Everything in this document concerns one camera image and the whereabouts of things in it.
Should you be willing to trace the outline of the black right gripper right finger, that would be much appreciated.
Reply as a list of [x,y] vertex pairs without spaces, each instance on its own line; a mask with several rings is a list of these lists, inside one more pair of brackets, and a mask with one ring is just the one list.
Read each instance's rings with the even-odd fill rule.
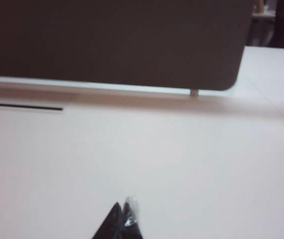
[[139,204],[134,196],[128,196],[123,205],[123,239],[142,239],[139,228]]

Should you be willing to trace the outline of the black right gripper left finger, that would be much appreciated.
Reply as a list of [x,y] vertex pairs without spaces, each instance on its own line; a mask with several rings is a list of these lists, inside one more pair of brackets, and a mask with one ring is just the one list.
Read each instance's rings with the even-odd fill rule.
[[92,239],[117,239],[119,237],[122,222],[122,209],[119,203],[115,203]]

